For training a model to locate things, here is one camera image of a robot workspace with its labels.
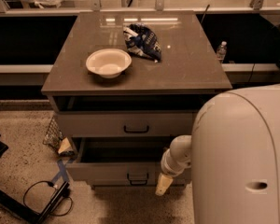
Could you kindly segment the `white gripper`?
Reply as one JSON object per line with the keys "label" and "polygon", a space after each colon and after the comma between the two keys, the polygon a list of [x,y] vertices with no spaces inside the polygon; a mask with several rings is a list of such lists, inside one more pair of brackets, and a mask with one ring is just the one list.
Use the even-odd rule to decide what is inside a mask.
{"label": "white gripper", "polygon": [[171,154],[171,150],[167,149],[161,158],[162,173],[159,174],[155,194],[162,196],[171,186],[173,177],[181,175],[188,168],[190,168],[190,158],[179,161]]}

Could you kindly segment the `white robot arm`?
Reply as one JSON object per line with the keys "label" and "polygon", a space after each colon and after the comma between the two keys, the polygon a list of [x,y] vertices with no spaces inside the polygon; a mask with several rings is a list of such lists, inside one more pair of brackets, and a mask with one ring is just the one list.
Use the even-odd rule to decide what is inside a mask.
{"label": "white robot arm", "polygon": [[280,84],[209,100],[164,152],[157,195],[185,169],[195,224],[280,224]]}

